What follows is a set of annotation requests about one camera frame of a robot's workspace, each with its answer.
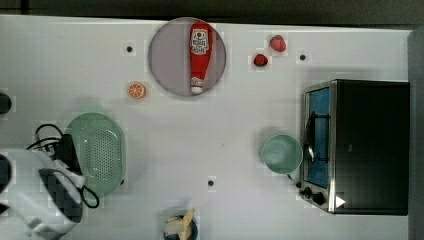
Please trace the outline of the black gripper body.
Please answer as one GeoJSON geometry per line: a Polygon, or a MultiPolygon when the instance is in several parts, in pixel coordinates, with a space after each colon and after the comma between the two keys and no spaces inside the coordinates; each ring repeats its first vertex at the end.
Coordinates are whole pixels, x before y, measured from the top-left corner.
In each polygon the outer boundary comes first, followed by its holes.
{"type": "Polygon", "coordinates": [[[64,134],[58,143],[54,146],[55,160],[60,160],[68,166],[68,169],[75,173],[81,174],[81,167],[76,154],[72,136],[64,134]]]}

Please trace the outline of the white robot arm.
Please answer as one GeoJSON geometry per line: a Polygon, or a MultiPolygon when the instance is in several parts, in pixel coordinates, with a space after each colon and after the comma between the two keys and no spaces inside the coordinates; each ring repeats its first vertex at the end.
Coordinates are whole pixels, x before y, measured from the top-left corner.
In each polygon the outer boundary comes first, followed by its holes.
{"type": "Polygon", "coordinates": [[[52,153],[1,150],[1,204],[45,240],[59,240],[81,222],[84,183],[69,134],[61,137],[52,153]]]}

